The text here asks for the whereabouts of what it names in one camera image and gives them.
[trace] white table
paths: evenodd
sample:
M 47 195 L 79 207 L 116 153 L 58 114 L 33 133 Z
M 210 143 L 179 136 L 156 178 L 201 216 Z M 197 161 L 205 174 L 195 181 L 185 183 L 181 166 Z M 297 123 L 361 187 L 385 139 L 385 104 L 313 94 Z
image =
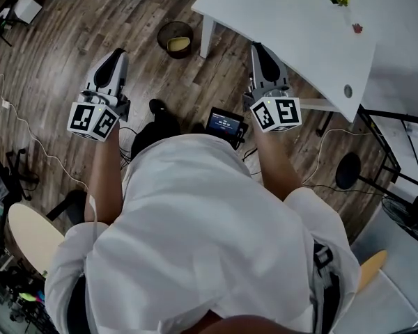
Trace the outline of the white table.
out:
M 376 42 L 371 32 L 356 34 L 350 6 L 329 0 L 197 0 L 203 15 L 201 56 L 206 58 L 215 22 L 270 48 L 325 98 L 301 100 L 301 107 L 338 111 L 352 122 L 369 78 Z M 346 97 L 344 87 L 353 94 Z
M 27 260 L 41 275 L 48 272 L 63 235 L 38 212 L 20 203 L 11 205 L 8 220 L 15 242 Z

